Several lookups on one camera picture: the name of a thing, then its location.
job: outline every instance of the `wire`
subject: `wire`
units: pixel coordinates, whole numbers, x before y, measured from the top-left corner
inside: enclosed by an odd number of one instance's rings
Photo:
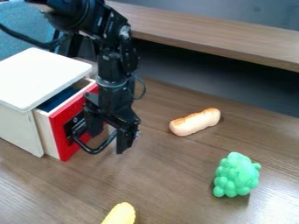
[[[43,49],[48,49],[48,50],[52,50],[52,49],[56,48],[57,46],[59,46],[63,42],[65,42],[67,39],[69,39],[68,37],[63,36],[61,38],[56,38],[53,41],[43,43],[43,42],[37,41],[34,38],[30,38],[30,37],[28,37],[28,36],[26,36],[22,33],[19,33],[17,31],[13,31],[13,30],[11,30],[10,28],[8,28],[7,26],[5,26],[3,24],[0,24],[0,30],[4,31],[5,33],[7,33],[8,35],[14,37],[15,39],[21,39],[21,40],[23,40],[27,43],[30,43],[32,45],[38,46],[38,47],[43,48]]]
[[[133,73],[131,74],[136,80],[138,80],[141,84],[143,84],[143,92],[137,97],[135,98],[135,96],[132,94],[131,90],[129,89],[129,93],[132,96],[132,98],[136,101],[142,99],[146,93],[146,85],[143,79],[139,78],[138,76],[134,75]]]

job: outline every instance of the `toy bread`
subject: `toy bread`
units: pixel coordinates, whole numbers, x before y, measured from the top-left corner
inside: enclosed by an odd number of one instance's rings
[[[221,112],[216,108],[208,108],[200,113],[194,113],[184,118],[170,122],[170,130],[177,136],[185,137],[216,125],[221,117]]]

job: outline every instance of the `wooden bench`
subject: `wooden bench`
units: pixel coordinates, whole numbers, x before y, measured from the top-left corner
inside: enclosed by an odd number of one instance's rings
[[[108,2],[132,25],[133,37],[289,71],[299,71],[299,32]]]

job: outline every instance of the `black cable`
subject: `black cable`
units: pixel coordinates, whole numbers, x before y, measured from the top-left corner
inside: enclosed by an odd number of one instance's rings
[[[30,38],[22,33],[19,33],[17,31],[13,31],[10,28],[6,27],[3,24],[0,24],[0,30],[4,31],[5,33],[7,33],[8,35],[14,37],[15,39],[21,39],[29,44],[38,46],[40,48],[43,49],[48,49],[48,50],[52,50],[53,48],[59,46],[60,44],[62,44],[64,41],[66,41],[68,38],[63,36],[61,38],[56,38],[53,41],[47,42],[47,43],[43,43],[43,42],[39,42],[34,38]]]
[[[117,129],[97,148],[91,149],[87,145],[81,142],[81,140],[74,134],[72,134],[72,140],[79,145],[85,152],[89,154],[99,154],[116,138]]]
[[[143,92],[137,97],[135,98],[134,95],[132,94],[131,90],[129,89],[129,93],[132,96],[132,98],[136,101],[142,99],[146,93],[146,85],[143,79],[139,78],[138,76],[134,75],[133,73],[131,74],[136,80],[138,80],[141,84],[143,84]]]

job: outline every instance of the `drawer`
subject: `drawer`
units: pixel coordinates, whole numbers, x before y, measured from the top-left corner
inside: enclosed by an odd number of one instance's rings
[[[66,139],[64,124],[82,111],[86,92],[98,92],[95,80],[79,80],[33,110],[45,154],[67,161],[79,149],[77,144]],[[89,139],[87,133],[80,138],[84,143]]]

